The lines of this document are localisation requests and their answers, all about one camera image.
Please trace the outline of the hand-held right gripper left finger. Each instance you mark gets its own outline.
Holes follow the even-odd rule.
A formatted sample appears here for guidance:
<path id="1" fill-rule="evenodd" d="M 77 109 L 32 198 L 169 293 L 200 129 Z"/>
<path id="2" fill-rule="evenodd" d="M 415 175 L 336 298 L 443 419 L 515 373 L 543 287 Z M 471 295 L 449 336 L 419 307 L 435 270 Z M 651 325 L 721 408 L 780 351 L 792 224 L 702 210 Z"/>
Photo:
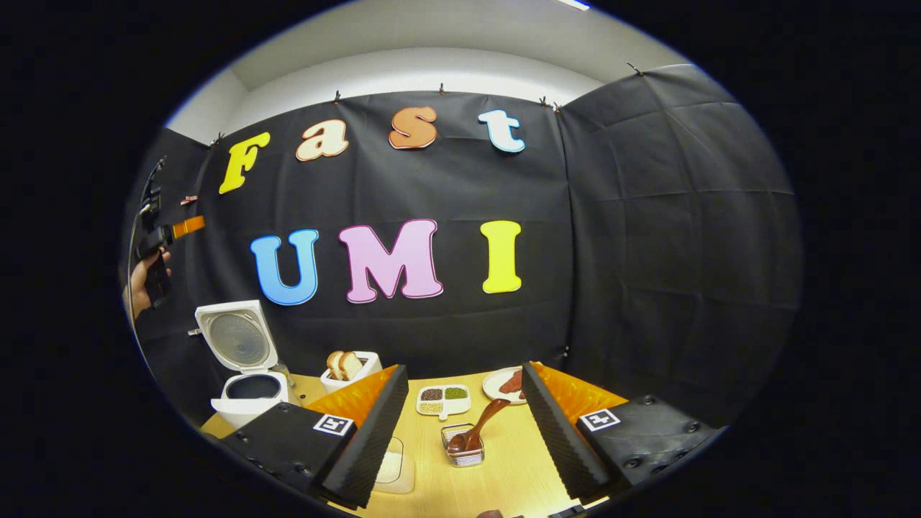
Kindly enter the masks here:
<path id="1" fill-rule="evenodd" d="M 219 448 L 306 497 L 365 508 L 408 391 L 406 366 L 394 365 L 309 406 L 274 404 Z"/>

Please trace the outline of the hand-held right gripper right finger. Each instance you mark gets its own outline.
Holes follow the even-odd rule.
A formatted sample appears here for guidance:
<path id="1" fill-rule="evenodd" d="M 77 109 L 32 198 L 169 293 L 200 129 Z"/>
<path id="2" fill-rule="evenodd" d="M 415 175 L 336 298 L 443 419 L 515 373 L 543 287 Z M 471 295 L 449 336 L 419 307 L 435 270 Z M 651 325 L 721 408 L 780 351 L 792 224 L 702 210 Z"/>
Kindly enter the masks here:
<path id="1" fill-rule="evenodd" d="M 626 400 L 539 362 L 522 387 L 567 494 L 617 499 L 677 471 L 723 434 L 654 394 Z"/>

